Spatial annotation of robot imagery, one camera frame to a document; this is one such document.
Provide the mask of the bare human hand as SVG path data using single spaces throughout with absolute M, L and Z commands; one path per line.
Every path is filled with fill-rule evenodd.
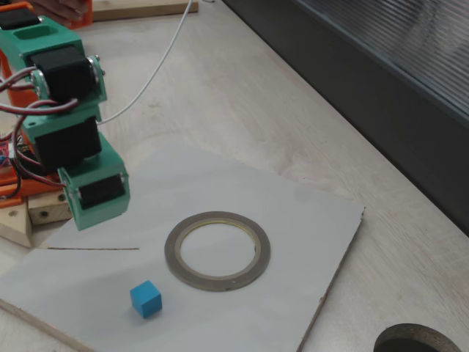
M 84 19 L 92 5 L 82 0 L 35 0 L 29 1 L 38 15 L 44 15 L 64 26 Z

